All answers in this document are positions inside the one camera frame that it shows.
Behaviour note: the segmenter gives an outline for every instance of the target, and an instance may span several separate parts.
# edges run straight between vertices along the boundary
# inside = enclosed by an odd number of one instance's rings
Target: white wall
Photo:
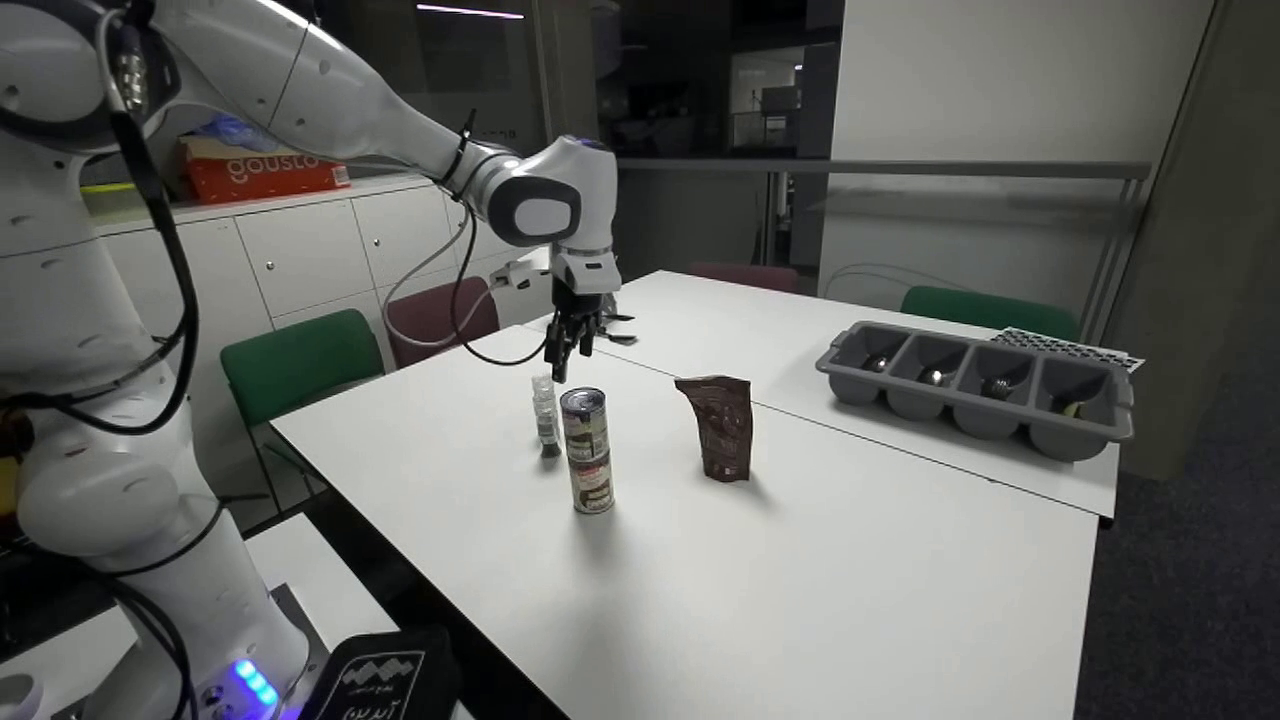
[[[834,159],[1135,159],[1156,163],[1211,0],[850,0]],[[866,197],[910,217],[860,217]],[[917,279],[1079,313],[1100,214],[1022,179],[834,179],[819,289],[897,305]],[[858,279],[897,270],[901,279]]]

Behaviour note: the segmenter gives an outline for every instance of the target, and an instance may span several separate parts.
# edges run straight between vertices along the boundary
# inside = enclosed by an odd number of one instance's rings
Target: chair backrest
[[[229,344],[222,363],[248,428],[386,374],[377,342],[351,310]]]
[[[801,271],[785,263],[691,263],[691,275],[754,286],[772,292],[801,292]]]
[[[455,289],[455,320],[461,320],[455,336],[451,336],[451,286],[394,300],[390,305],[390,320],[404,336],[423,342],[423,344],[407,344],[398,332],[390,332],[398,367],[404,367],[404,363],[419,363],[419,361],[429,361],[437,354],[449,354],[451,344],[461,344],[461,336],[478,342],[478,336],[497,332],[497,305],[492,305],[488,286],[479,275],[470,275]]]
[[[984,298],[984,292],[956,292],[956,289],[910,289],[906,313],[911,316],[937,316],[956,325],[982,325],[982,330],[1024,330],[1040,336],[1079,342],[1079,325],[1074,313],[1014,298]]]

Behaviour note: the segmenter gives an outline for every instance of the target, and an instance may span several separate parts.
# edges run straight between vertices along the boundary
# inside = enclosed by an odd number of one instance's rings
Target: black device
[[[444,628],[346,642],[300,720],[449,720],[461,691],[461,670]]]

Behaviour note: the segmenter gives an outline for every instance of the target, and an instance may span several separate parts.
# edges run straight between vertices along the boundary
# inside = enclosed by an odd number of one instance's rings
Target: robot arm
[[[544,355],[565,380],[568,354],[592,354],[608,298],[617,159],[560,137],[515,159],[407,109],[356,54],[266,0],[160,0],[170,54],[267,137],[327,159],[407,163],[479,214],[509,245],[551,245],[557,320]]]

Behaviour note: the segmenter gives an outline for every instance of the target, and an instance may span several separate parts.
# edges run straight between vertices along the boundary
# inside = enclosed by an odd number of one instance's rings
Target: plastic organizer tray
[[[968,437],[1028,442],[1086,461],[1133,442],[1130,374],[1057,354],[851,325],[818,361],[840,405],[888,405],[910,421],[954,421]]]

